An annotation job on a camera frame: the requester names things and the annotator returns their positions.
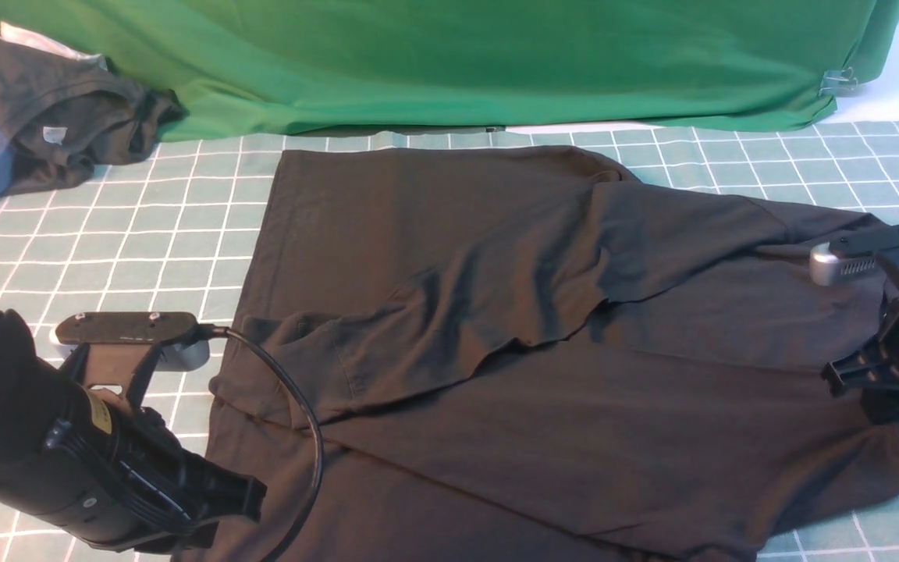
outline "vent slot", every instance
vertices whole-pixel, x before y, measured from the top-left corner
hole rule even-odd
[[[876,259],[875,258],[867,258],[856,260],[852,263],[847,263],[841,266],[841,274],[842,275],[855,275],[857,273],[865,273],[876,267]]]

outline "black t-shirt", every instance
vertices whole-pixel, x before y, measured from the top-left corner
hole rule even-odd
[[[899,421],[819,376],[883,280],[807,271],[881,227],[570,147],[285,152],[236,316],[329,439],[283,560],[753,560],[899,495]],[[270,492],[183,558],[258,559],[309,483],[306,422],[234,345],[211,391],[209,458]]]

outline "green backdrop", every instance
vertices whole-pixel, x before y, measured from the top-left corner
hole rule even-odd
[[[899,0],[0,0],[179,94],[164,140],[336,125],[803,127],[878,76]]]

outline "yellow label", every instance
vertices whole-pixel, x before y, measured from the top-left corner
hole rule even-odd
[[[86,390],[85,393],[89,395],[92,424],[99,428],[100,431],[103,431],[104,434],[113,434],[113,418],[110,417],[110,409],[106,407],[106,403],[90,390]]]

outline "grid mat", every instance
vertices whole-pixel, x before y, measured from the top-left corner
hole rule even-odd
[[[511,132],[364,137],[252,135],[162,144],[133,166],[100,167],[72,190],[0,200],[0,308],[17,310],[39,353],[60,364],[47,335],[81,311],[187,310],[230,323],[256,243],[272,174],[285,149],[460,149],[577,145],[627,165],[643,181],[877,214],[899,223],[899,122],[818,125],[784,134],[689,128],[527,135]],[[206,447],[214,360],[160,374],[146,405],[190,450]],[[774,562],[899,561],[899,498],[774,538]],[[0,506],[0,561],[153,561],[92,551]]]

